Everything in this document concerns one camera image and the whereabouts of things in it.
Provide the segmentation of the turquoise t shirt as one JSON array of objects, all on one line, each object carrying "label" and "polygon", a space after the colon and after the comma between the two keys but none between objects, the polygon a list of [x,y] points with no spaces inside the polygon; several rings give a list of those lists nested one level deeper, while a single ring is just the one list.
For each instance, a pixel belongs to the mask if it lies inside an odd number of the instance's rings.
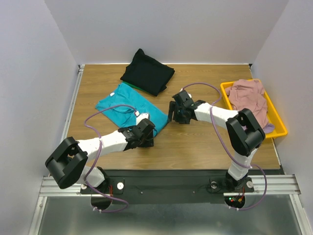
[{"label": "turquoise t shirt", "polygon": [[104,111],[103,114],[118,127],[135,125],[135,111],[150,115],[150,121],[156,128],[154,136],[160,133],[168,122],[168,116],[164,112],[124,83],[119,84],[110,95],[100,100],[95,106],[98,111],[109,107],[112,109]]}]

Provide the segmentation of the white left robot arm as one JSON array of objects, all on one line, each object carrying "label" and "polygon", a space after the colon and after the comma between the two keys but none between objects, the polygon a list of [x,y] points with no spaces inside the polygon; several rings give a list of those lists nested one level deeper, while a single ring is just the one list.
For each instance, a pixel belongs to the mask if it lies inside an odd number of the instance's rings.
[{"label": "white left robot arm", "polygon": [[122,152],[143,147],[153,139],[155,125],[147,118],[137,125],[120,128],[108,135],[88,139],[64,139],[48,157],[45,166],[60,189],[66,189],[75,183],[88,181],[98,193],[105,192],[109,181],[97,168],[90,168],[86,163],[113,152]]}]

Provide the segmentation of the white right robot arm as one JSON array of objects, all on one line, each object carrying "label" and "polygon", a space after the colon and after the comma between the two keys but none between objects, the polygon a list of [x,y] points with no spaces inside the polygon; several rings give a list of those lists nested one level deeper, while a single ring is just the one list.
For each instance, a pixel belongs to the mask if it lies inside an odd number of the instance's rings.
[{"label": "white right robot arm", "polygon": [[[169,121],[189,124],[193,119],[212,123],[223,148],[231,158],[231,165],[225,175],[225,186],[230,191],[239,189],[251,169],[254,154],[266,137],[252,111],[247,108],[240,111],[227,110],[203,100],[194,101],[185,90],[181,90],[172,98],[174,100],[169,103]],[[234,149],[233,154],[227,149],[217,126],[227,130]]]}]

